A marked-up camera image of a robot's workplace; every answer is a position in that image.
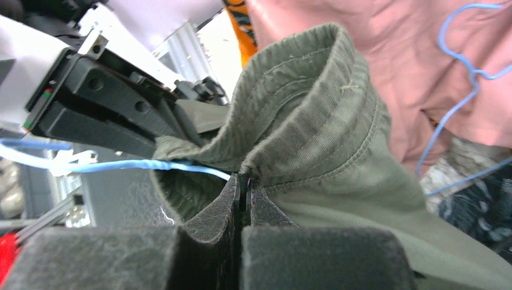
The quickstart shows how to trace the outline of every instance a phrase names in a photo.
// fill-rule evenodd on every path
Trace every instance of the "pink garment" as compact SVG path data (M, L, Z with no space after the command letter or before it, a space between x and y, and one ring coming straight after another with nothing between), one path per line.
M512 63L512 1L500 10L470 9L452 21L447 46L475 68L495 74ZM390 151L414 169L439 121L472 90L468 71L438 47L445 19L468 0L247 0L259 49L290 34L326 22L347 28L370 65L372 83L392 116ZM512 147L512 72L479 79L480 93L447 123L446 129L476 143ZM422 173L449 146L445 132Z

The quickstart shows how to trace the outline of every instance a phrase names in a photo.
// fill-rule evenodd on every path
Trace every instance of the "blue cable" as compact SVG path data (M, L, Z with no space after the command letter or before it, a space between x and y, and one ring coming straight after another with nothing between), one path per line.
M445 43L445 35L446 35L446 30L448 29L448 26L450 25L450 23L453 21L453 19L459 15L462 11L466 10L466 9L470 9L470 8L485 8L485 9L500 9L502 6L501 5L494 5L494 4L469 4L469 5L466 5L466 6L463 6L459 9L457 9L455 12L453 12L443 23L443 25L441 26L441 29L439 31L439 35L438 35L438 38L437 38L437 41L438 41L438 44L439 44L439 47L441 48L441 50L448 54L449 56L455 58L455 59L458 59L460 62L462 62L462 64L467 68L467 70L469 71L469 80L471 82L471 84L473 85L473 90L471 91L471 93L466 97L464 98L462 101L460 101L457 105L455 105L452 109L450 109L446 115L439 121L439 124L438 126L436 127L436 129L434 130L434 134L432 135L432 138L430 139L430 141L428 142L427 144L427 147L425 148L425 150L423 151L423 153L421 154L421 157L420 157L420 160L418 162L418 164L416 165L416 175L418 177L420 177L420 169L421 169L421 165L423 165L423 163L425 162L425 159L426 157L428 156L428 154L430 153L430 151L432 150L432 147L434 146L434 143L435 141L437 140L437 138L439 137L439 134L441 133L441 131L443 130L446 122L448 121L448 119L458 110L460 109L461 107L463 107L465 104L467 104L473 97L476 96L476 94L478 93L480 87L478 85L478 82L476 80L476 77L478 75L480 76L483 76L483 78L487 79L487 80L495 80L495 79L498 79L504 75L506 75L507 73L509 73L510 71L512 71L512 65L509 65L507 66L505 69L503 69L502 71L500 71L499 73L495 74L495 75L490 75L489 73L481 70L481 69L475 69L475 67L471 64L471 62L466 58L466 56L464 56L463 54L460 54L460 53L456 53L454 51L452 51L451 49L449 49L447 46L446 46L446 43ZM452 186L455 186L455 185L459 185L460 183L462 182L466 182L468 180L471 180L471 179L475 179L475 178L478 178L482 175L485 175L487 174L490 169L487 169L487 170L484 170L480 173L477 173L473 176L470 176L466 179L464 179L463 181L459 181L459 182L456 182L452 185L449 185L447 187L444 187L442 188L442 190L445 190L445 189L448 189L449 187L452 187ZM430 193L428 195L434 195L442 190L436 190L434 191L433 193Z
M96 164L74 164L74 163L63 163L57 162L54 160L49 160L45 158L39 158L36 156L32 156L17 150L10 148L10 145L15 145L16 147L28 147L28 146L39 146L39 148L44 147L42 143L35 143L35 141L25 141L25 140L5 140L0 139L0 157L3 157L7 160L11 160L17 163L24 164L26 166L36 167L40 169L47 170L65 170L76 173L92 173L92 172L100 172L107 170L117 170L117 169L153 169L153 170L181 170L187 172L200 172L206 173L210 175L217 176L224 180L228 180L230 175L224 173L220 170L208 168L204 166L194 166L189 164L182 164L177 162L166 162L166 161L158 161L158 160L122 160L122 161L113 161L113 162L105 162L105 163L96 163ZM55 150L57 144L48 143L48 147L45 149Z

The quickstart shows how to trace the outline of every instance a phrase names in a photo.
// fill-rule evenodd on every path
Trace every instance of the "screw hole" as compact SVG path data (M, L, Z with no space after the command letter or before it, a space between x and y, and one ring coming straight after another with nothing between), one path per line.
M103 88L103 82L100 79L91 79L89 81L89 89L93 91L99 91Z
M100 53L100 51L101 51L101 45L96 44L96 45L94 45L94 46L92 47L92 52L93 52L93 53L98 54L98 53Z
M147 113L149 112L149 104L144 102L144 101L138 101L135 103L135 109L138 111L138 112L141 112L141 113Z

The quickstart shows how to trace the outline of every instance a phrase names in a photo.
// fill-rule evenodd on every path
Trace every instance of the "olive green fabric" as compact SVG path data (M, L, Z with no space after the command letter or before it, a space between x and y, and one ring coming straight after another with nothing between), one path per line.
M426 211L415 176L388 151L390 122L365 59L344 28L328 24L256 54L226 124L208 144L162 137L155 158L258 177L300 226L389 229L411 267L427 277L421 289L512 289L512 266ZM215 198L208 190L222 187L198 174L187 187L177 174L189 173L154 178L185 219Z

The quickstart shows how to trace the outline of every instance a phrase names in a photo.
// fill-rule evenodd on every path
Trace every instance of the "red object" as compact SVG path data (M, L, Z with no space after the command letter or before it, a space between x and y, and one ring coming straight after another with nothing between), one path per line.
M7 278L18 252L15 234L6 234L0 237L0 287Z

